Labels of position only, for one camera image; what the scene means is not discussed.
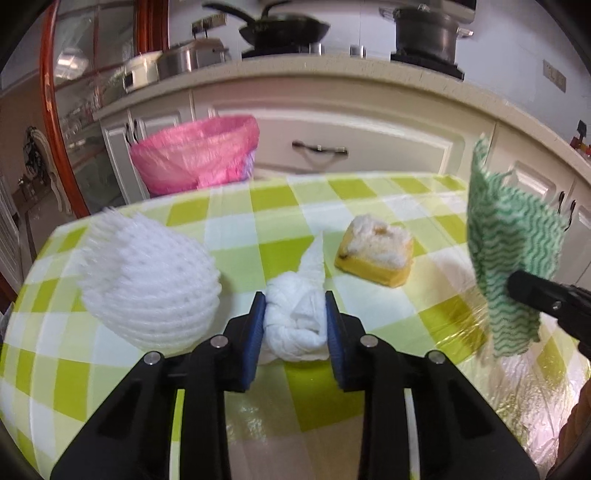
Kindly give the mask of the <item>person's right hand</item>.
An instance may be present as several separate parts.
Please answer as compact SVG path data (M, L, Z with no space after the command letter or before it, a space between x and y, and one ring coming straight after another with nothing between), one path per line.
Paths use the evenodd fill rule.
M548 480L591 480L590 400L590 381L587 381L560 431L557 459L546 476Z

